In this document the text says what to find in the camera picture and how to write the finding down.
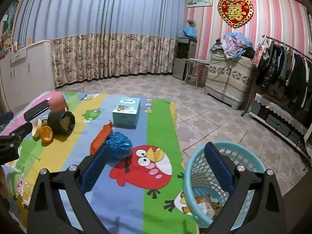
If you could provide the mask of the blue plastic bag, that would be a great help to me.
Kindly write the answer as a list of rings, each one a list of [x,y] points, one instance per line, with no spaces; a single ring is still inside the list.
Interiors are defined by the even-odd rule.
[[[105,144],[108,146],[111,160],[121,160],[132,153],[132,142],[120,132],[112,132],[108,135]]]

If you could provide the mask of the teal plastic laundry basket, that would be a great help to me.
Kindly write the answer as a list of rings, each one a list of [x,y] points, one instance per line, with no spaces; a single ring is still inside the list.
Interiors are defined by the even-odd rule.
[[[258,156],[247,148],[228,141],[214,141],[213,144],[218,151],[231,159],[235,165],[243,165],[251,172],[264,173],[265,166]],[[229,198],[229,193],[224,191],[204,155],[205,146],[197,149],[190,158],[184,173],[183,188],[184,195],[192,216],[199,228],[208,228],[213,220],[199,211],[196,198],[202,199],[210,195],[213,202],[222,206]]]

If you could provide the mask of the brown paper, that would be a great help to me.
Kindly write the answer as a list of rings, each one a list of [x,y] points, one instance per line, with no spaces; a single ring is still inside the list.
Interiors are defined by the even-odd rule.
[[[220,211],[222,210],[223,205],[220,204],[219,202],[211,202],[210,205],[212,206],[214,210],[214,217],[217,217]]]

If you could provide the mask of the metal clothes rack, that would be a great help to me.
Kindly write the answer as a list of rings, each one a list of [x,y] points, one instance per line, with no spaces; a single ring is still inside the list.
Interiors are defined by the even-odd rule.
[[[302,53],[301,51],[295,49],[294,47],[292,47],[291,45],[288,45],[287,43],[284,43],[280,40],[277,40],[277,39],[274,39],[273,37],[271,36],[267,36],[267,35],[263,35],[262,36],[262,39],[260,41],[260,43],[258,44],[258,47],[257,49],[259,49],[259,47],[261,45],[264,45],[268,40],[271,40],[272,43],[278,43],[278,45],[281,45],[283,47],[286,47],[288,48],[289,50],[291,50],[292,52],[295,52],[297,54],[299,54],[300,56],[302,56],[303,58],[306,58],[307,60],[311,61],[311,57],[305,55],[304,53]],[[253,103],[254,101],[254,98],[255,98],[255,94],[259,91],[259,87],[256,85],[256,80],[257,80],[257,77],[260,73],[260,71],[258,70],[258,65],[260,63],[260,60],[261,58],[259,57],[259,55],[262,55],[263,52],[262,51],[257,51],[255,56],[254,56],[254,59],[253,59],[253,66],[255,67],[255,72],[253,74],[253,77],[252,77],[252,81],[251,81],[251,86],[250,86],[250,92],[249,92],[249,95],[248,95],[248,99],[247,99],[247,102],[246,102],[246,106],[245,106],[245,109],[244,111],[241,113],[241,116],[243,117],[246,113],[248,113],[250,111],[250,106],[251,104]]]

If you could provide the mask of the orange peel half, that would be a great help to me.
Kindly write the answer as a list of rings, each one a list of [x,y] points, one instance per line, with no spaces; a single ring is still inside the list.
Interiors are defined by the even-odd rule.
[[[53,141],[53,131],[50,126],[42,126],[39,130],[39,137],[45,144],[49,144]]]

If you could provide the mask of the low lace covered shelf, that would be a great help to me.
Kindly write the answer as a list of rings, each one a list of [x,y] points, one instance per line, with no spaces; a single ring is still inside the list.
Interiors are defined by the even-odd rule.
[[[311,143],[308,141],[311,136],[310,127],[305,128],[277,103],[259,93],[255,94],[254,100],[244,112],[290,144],[305,164],[311,163]]]

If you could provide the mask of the hanging dark clothes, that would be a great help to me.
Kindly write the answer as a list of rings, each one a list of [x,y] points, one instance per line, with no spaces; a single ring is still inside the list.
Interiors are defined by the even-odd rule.
[[[311,61],[268,40],[262,51],[256,85],[290,112],[311,113]]]

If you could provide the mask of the red heart wall decoration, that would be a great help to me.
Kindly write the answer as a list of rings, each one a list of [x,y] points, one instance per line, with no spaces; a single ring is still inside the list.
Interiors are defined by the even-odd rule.
[[[254,14],[254,6],[249,0],[219,0],[218,13],[232,28],[240,28],[248,23]]]

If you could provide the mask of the black cylindrical pot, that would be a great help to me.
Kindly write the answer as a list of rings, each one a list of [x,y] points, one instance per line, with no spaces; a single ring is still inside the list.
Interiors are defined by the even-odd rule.
[[[48,115],[48,126],[54,134],[70,135],[75,127],[76,120],[72,112],[51,112]]]

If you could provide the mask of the teal tissue box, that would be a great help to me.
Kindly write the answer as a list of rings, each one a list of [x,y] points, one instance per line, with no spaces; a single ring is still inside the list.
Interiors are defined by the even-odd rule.
[[[122,97],[112,111],[115,127],[135,129],[140,115],[141,100],[135,97]]]

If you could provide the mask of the printed paper wrapper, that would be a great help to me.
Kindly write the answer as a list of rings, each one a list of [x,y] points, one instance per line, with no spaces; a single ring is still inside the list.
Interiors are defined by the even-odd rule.
[[[204,195],[198,198],[199,199],[199,208],[205,215],[212,219],[215,215],[215,211],[212,207],[212,197],[211,195]]]

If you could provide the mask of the orange wrapper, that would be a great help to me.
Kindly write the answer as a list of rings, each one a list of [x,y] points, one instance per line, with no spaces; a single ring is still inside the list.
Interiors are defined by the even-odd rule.
[[[107,137],[112,133],[113,123],[109,121],[108,124],[105,124],[103,128],[99,131],[97,136],[94,138],[90,145],[89,153],[94,155],[101,145],[106,141]]]

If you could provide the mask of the colourful cartoon play mat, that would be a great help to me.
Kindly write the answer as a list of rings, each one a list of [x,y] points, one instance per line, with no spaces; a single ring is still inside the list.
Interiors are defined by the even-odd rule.
[[[76,119],[70,135],[50,144],[31,135],[19,159],[4,165],[10,214],[23,228],[39,171],[66,170],[79,164],[113,120],[115,109],[137,112],[133,129],[113,127],[133,145],[127,160],[109,161],[86,199],[111,233],[198,233],[183,199],[183,157],[176,133],[175,104],[157,98],[69,92],[64,99]]]

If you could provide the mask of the pile of folded bedding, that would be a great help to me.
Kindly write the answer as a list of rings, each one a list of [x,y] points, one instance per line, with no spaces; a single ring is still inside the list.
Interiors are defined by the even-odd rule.
[[[227,33],[217,39],[211,47],[210,53],[223,53],[230,60],[238,60],[241,57],[253,59],[255,51],[252,42],[241,33]]]

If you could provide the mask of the cream small bowl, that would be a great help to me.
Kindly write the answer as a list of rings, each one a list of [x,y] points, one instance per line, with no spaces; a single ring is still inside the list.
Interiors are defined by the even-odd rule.
[[[42,120],[37,118],[32,124],[32,137],[34,138],[39,137],[41,127],[42,127]]]

